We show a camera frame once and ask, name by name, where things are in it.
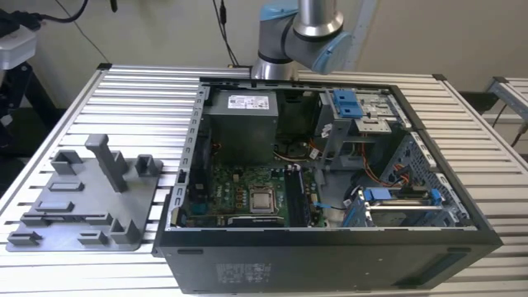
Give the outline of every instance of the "metal frame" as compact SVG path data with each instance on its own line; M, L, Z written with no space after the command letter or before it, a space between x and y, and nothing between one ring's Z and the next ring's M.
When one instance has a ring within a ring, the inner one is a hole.
M528 121L528 79L494 77L488 92L508 104L524 121Z
M98 71L51 136L38 150L23 174L0 199L0 245L16 229L16 217L34 202L39 188L50 178L48 157L58 147L83 150L83 135L107 131L115 135L111 146L124 153L155 152L166 162L152 205L147 230L158 229L160 203L175 184L182 150L182 129L187 115L174 112L188 108L200 76L248 77L247 69L114 66ZM528 198L527 169L508 144L482 117L474 113L458 92L431 75L338 72L320 76L300 71L302 80L398 85L423 119L443 155L499 233L504 247L479 260L431 292L435 296L526 296L528 294ZM448 111L447 105L459 106ZM502 161L487 161L487 154ZM508 183L498 186L507 179ZM164 259L154 258L154 232L132 253L18 254L0 249L2 292L27 292L28 296L116 296L130 293L179 296L182 291ZM343 296L352 292L307 293L307 296ZM358 293L367 296L372 293ZM378 292L376 295L428 295L430 291Z

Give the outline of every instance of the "metal table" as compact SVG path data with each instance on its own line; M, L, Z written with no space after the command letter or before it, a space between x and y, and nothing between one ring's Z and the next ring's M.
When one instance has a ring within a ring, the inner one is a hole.
M174 185L182 142L200 76L248 77L247 69L114 66L98 70L62 121L0 200L0 293L18 296L182 294L164 259L151 255L162 202ZM356 293L386 296L528 295L528 164L447 81L432 75L300 73L302 80L395 84L506 243L432 291ZM8 253L7 237L36 200L59 149L91 154L90 133L111 135L126 157L150 153L164 161L144 243L135 252ZM343 296L334 292L308 296Z
M494 77L488 89L508 104L524 121L528 121L528 79Z

